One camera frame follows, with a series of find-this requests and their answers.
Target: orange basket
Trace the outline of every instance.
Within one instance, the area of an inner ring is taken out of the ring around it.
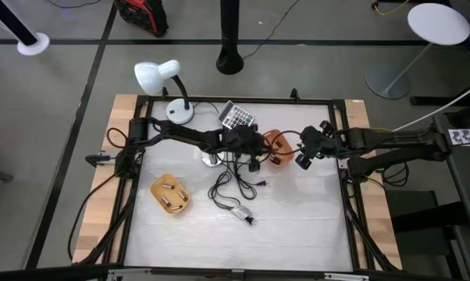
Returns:
[[[272,141],[275,139],[276,136],[280,134],[279,130],[270,130],[263,134],[263,137],[266,139],[266,143],[270,145]],[[277,151],[279,153],[289,153],[288,155],[276,155],[274,153],[270,154],[269,161],[275,167],[283,167],[288,162],[294,159],[294,153],[292,152],[292,147],[290,146],[287,139],[281,134],[279,135],[275,141],[273,141],[272,146],[273,151]]]

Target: wooden table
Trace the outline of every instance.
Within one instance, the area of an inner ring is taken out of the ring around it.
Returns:
[[[112,112],[107,128],[116,127],[123,132],[128,131],[128,122],[133,118],[137,95],[118,94],[113,104]],[[365,110],[365,104],[359,100],[346,100],[347,117],[350,127],[369,127],[369,119]],[[118,133],[112,133],[111,138],[118,140],[121,136]],[[115,150],[114,147],[104,137],[102,150]],[[101,165],[96,168],[92,188],[99,185],[102,181],[113,174],[113,165]],[[370,176],[374,180],[381,182],[379,174]],[[73,255],[73,262],[84,259],[96,246],[109,227],[112,214],[112,208],[116,198],[118,179],[107,183],[105,188],[96,192],[87,202],[82,226],[80,228],[79,238]],[[361,194],[363,197],[365,216],[372,239],[377,243],[381,251],[390,259],[391,263],[401,269],[400,255],[398,254],[397,242],[394,237],[393,227],[391,225],[390,211],[386,201],[384,189],[377,183],[366,182],[361,185]],[[119,250],[120,232],[116,234],[110,262],[117,259]],[[360,266],[367,268],[365,252],[360,236],[356,233],[358,256]]]

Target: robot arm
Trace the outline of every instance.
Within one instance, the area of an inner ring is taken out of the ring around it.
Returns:
[[[307,126],[301,132],[303,148],[296,163],[302,169],[309,168],[313,158],[349,158],[348,172],[350,177],[355,178],[415,159],[443,161],[450,154],[445,136],[432,127],[402,132],[360,128],[333,131],[326,121],[320,127],[322,131]],[[382,148],[398,149],[371,158],[360,157]]]
[[[151,139],[148,139],[149,124],[159,132]],[[252,125],[237,126],[230,131],[218,129],[200,132],[177,125],[169,120],[157,120],[153,117],[132,119],[126,145],[116,156],[115,173],[124,178],[133,177],[136,154],[163,140],[191,144],[212,155],[222,151],[250,155],[249,171],[255,172],[260,169],[260,163],[256,157],[270,152],[270,147],[265,144],[265,138],[257,130],[258,127]]]

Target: white table surface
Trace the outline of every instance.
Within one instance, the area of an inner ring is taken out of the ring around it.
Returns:
[[[469,23],[445,5],[426,3],[408,13],[408,25],[422,39],[439,45],[460,44],[469,36]]]
[[[317,128],[329,111],[321,105],[240,104],[255,115],[259,131],[302,131]],[[166,118],[166,102],[154,102],[152,115]],[[223,104],[216,104],[221,109]],[[195,108],[187,124],[196,130],[215,130],[220,123],[209,104]],[[150,137],[156,132],[151,128]],[[288,135],[293,147],[297,135]],[[147,148],[125,265],[212,269],[267,269],[302,271],[352,270],[350,248],[340,194],[336,160],[315,159],[304,171],[294,162],[283,169],[262,163],[261,170],[240,174],[249,182],[266,180],[256,187],[258,196],[241,197],[236,180],[219,192],[240,199],[257,220],[251,226],[208,199],[209,187],[225,167],[201,164],[201,152],[188,144],[164,140]],[[172,173],[190,193],[191,202],[179,215],[162,210],[150,194],[150,186],[163,174]]]

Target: lamp base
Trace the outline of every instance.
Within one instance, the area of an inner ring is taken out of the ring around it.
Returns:
[[[169,120],[178,125],[188,123],[194,117],[194,106],[189,102],[190,108],[185,109],[185,101],[177,98],[167,105],[166,115]]]
[[[16,49],[22,55],[39,55],[49,46],[49,37],[43,33],[36,33],[37,43],[26,46],[22,42],[18,42]]]
[[[403,98],[410,91],[410,80],[403,75],[398,81],[387,91],[386,89],[400,74],[400,70],[394,66],[380,64],[372,67],[365,74],[365,82],[374,94],[383,98],[398,99]]]

